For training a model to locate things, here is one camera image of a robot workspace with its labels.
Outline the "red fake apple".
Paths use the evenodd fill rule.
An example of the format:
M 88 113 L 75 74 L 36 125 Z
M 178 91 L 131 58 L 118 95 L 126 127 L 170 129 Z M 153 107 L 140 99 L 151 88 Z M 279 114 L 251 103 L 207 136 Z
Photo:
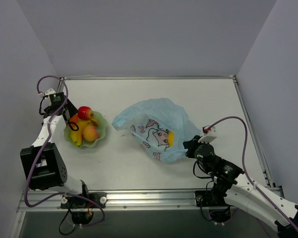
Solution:
M 93 118 L 93 115 L 93 110 L 87 106 L 81 106 L 77 111 L 77 116 L 80 120 L 90 120 Z

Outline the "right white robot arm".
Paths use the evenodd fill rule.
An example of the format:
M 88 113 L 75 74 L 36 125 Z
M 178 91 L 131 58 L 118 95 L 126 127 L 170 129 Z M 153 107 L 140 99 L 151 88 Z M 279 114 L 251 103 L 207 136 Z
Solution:
M 275 230 L 280 238 L 298 238 L 298 204 L 288 201 L 253 180 L 242 169 L 215 154 L 197 135 L 183 143 L 186 157 L 195 159 L 214 185 L 211 200 L 234 206 Z

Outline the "blue translucent plastic bag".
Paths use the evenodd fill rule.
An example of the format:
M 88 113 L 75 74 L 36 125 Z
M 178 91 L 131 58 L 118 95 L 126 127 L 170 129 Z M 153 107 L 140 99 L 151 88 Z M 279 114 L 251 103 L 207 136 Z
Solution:
M 187 150 L 183 142 L 201 133 L 185 109 L 168 98 L 133 104 L 113 119 L 112 126 L 117 131 L 128 131 L 149 156 L 164 163 L 184 158 Z M 167 140 L 170 131 L 174 133 L 172 147 Z

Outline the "orange fake peach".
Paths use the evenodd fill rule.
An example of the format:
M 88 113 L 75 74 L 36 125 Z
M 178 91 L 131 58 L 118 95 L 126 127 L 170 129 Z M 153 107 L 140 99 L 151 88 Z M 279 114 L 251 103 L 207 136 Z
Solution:
M 82 132 L 84 140 L 93 142 L 99 138 L 99 133 L 93 125 L 88 125 Z

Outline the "yellow fake banana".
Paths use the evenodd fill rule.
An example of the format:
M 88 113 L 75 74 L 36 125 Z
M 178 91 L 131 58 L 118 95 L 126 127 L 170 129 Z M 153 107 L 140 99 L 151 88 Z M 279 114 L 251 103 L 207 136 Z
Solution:
M 82 141 L 84 140 L 82 132 L 88 125 L 93 125 L 96 128 L 98 122 L 95 119 L 80 120 L 76 126 L 77 130 L 71 131 L 71 139 L 75 146 L 80 147 L 82 145 Z

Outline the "small orange fake fruit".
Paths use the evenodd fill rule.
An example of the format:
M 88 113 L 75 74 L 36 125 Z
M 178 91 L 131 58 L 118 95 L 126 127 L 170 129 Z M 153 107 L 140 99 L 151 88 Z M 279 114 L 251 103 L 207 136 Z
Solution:
M 73 115 L 70 119 L 69 119 L 70 123 L 78 123 L 79 122 L 79 117 L 77 114 Z

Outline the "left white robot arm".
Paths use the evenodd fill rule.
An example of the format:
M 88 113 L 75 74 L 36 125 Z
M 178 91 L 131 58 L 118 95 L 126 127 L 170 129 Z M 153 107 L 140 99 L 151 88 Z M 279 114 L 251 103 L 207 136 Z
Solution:
M 84 208 L 90 203 L 86 184 L 69 175 L 57 148 L 70 117 L 77 109 L 63 92 L 57 93 L 53 89 L 46 91 L 43 100 L 47 100 L 49 105 L 43 111 L 42 129 L 33 144 L 20 151 L 28 188 L 73 194 L 73 203 Z

